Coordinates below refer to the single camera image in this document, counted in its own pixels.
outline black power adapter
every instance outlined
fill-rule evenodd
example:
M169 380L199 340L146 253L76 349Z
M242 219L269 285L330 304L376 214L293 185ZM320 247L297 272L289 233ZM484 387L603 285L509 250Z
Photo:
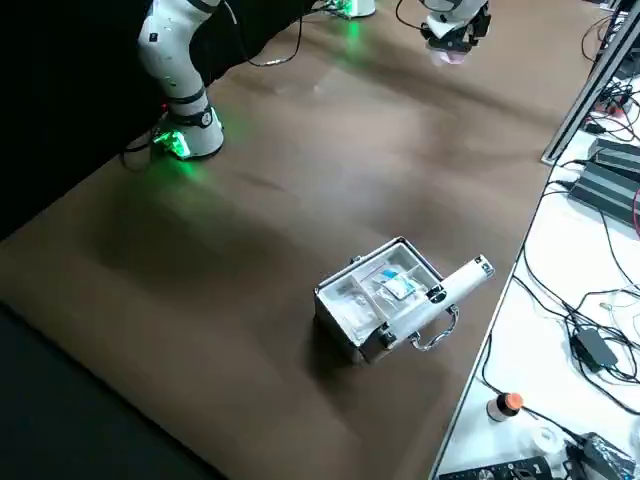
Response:
M618 363L618 358L595 328L580 330L571 337L570 344L578 360L593 373Z

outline brown table surface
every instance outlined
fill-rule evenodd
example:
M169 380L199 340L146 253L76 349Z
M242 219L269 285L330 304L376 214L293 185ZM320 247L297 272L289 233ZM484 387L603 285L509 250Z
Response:
M578 1L492 2L458 68L380 3L309 18L295 61L217 82L215 159L109 162L0 247L0 297L232 479L427 475L589 68ZM397 235L444 274L484 253L497 278L435 351L344 366L313 288Z

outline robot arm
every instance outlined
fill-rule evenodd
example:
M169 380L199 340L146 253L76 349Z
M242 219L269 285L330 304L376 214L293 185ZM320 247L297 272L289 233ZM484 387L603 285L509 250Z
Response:
M138 36L142 64L160 83L167 99L168 111L154 142L182 159L213 155L224 141L202 77L189 55L193 34L219 3L153 0Z
M420 0L431 10L422 24L422 36L432 50L460 54L486 36L491 22L488 0Z

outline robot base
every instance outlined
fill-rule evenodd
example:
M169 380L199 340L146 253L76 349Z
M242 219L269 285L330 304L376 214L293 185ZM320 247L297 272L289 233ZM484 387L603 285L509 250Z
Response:
M369 17L376 13L375 0L333 0L327 1L328 8L335 8L345 18Z
M197 125L179 125L165 114L155 129L154 143L164 145L166 150L174 153L180 160L204 160L214 156L222 148L222 130L222 124L215 113L213 121L205 128ZM169 134L169 140L174 141L164 142L163 137L166 138L166 134Z

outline orange button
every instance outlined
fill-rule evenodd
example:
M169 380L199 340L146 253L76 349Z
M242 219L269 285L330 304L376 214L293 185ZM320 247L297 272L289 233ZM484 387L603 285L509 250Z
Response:
M524 405L524 400L518 393L508 393L505 403L511 410L520 410Z

